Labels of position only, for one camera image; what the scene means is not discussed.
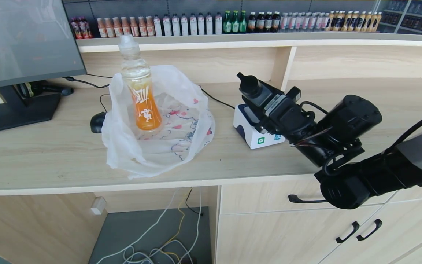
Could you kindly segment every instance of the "monitor base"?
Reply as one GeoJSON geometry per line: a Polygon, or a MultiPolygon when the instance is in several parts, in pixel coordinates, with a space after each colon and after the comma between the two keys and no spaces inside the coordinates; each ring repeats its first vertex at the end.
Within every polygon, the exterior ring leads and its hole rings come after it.
{"type": "Polygon", "coordinates": [[[59,93],[33,97],[17,110],[8,103],[0,104],[0,131],[51,120],[60,99],[59,93]]]}

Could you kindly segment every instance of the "monitor stand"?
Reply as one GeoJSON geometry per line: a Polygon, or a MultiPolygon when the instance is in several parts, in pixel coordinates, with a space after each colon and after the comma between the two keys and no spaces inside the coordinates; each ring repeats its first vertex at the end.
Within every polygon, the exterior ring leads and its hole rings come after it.
{"type": "Polygon", "coordinates": [[[37,122],[49,121],[61,95],[41,95],[23,99],[14,86],[0,87],[6,103],[0,104],[0,131],[37,122]]]}

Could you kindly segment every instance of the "orange liquid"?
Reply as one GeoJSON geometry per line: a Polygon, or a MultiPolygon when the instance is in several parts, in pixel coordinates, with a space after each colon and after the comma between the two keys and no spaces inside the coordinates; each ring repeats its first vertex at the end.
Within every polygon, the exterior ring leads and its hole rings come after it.
{"type": "Polygon", "coordinates": [[[153,130],[160,126],[162,117],[152,96],[152,82],[136,82],[130,87],[136,110],[136,125],[142,130],[153,130]]]}

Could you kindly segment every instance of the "computer mouse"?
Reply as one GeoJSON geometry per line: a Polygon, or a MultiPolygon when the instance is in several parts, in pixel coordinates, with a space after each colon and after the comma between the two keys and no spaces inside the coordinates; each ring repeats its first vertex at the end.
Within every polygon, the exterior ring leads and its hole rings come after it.
{"type": "Polygon", "coordinates": [[[106,114],[106,112],[98,113],[90,119],[90,130],[92,131],[92,133],[102,133],[102,125],[104,125],[104,119],[106,114]]]}

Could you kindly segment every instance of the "counter top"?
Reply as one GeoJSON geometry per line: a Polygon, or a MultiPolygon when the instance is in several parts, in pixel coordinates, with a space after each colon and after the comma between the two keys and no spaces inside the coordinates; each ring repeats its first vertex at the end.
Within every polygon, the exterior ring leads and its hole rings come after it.
{"type": "MultiPolygon", "coordinates": [[[[136,37],[141,51],[317,45],[397,45],[422,47],[421,35],[369,32],[308,32],[177,37],[136,37]]],[[[80,52],[118,51],[119,38],[77,40],[80,52]]]]}
{"type": "MultiPolygon", "coordinates": [[[[290,84],[302,90],[301,100],[311,100],[326,109],[347,94],[360,95],[380,109],[384,120],[361,137],[367,153],[358,159],[385,149],[422,118],[422,79],[310,80],[290,84]]],[[[205,84],[203,88],[236,105],[241,103],[238,86],[233,82],[205,84]]],[[[129,180],[127,172],[106,165],[101,135],[90,132],[90,119],[103,111],[99,96],[105,93],[108,91],[104,89],[76,89],[62,98],[52,121],[1,131],[0,195],[268,182],[313,177],[312,173],[318,171],[287,143],[250,150],[232,127],[233,110],[210,99],[216,119],[214,140],[187,164],[157,177],[129,180]]],[[[103,102],[109,109],[108,97],[103,102]]]]}

